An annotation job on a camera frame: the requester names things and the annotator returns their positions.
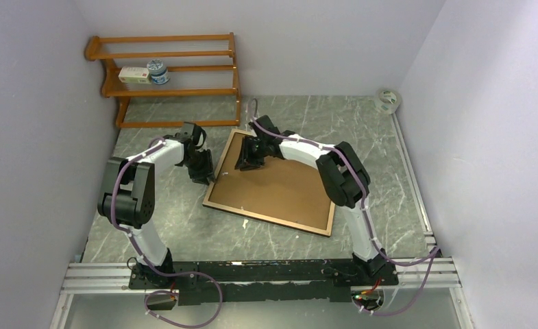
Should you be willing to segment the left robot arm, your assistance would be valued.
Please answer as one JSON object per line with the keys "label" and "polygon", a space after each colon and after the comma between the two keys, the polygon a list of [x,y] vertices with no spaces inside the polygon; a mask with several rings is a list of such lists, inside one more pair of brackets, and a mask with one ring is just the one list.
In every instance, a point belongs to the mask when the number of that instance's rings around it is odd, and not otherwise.
{"label": "left robot arm", "polygon": [[205,130],[185,122],[173,134],[155,137],[136,155],[111,157],[105,168],[97,211],[123,232],[136,250],[137,269],[155,287],[165,288],[174,279],[170,249],[151,222],[156,205],[156,178],[170,167],[185,167],[197,184],[214,181],[212,155],[204,149]]}

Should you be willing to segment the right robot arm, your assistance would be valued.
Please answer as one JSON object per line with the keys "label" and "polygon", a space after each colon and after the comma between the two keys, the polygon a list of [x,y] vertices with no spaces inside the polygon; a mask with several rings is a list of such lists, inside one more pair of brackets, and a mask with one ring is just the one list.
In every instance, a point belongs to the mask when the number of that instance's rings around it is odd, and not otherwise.
{"label": "right robot arm", "polygon": [[370,176],[352,146],[346,142],[323,144],[288,130],[280,132],[267,115],[251,120],[249,126],[254,135],[243,140],[235,168],[258,169],[271,156],[316,169],[326,195],[340,208],[350,229],[357,280],[374,283],[387,261],[380,255],[381,243],[371,222]]}

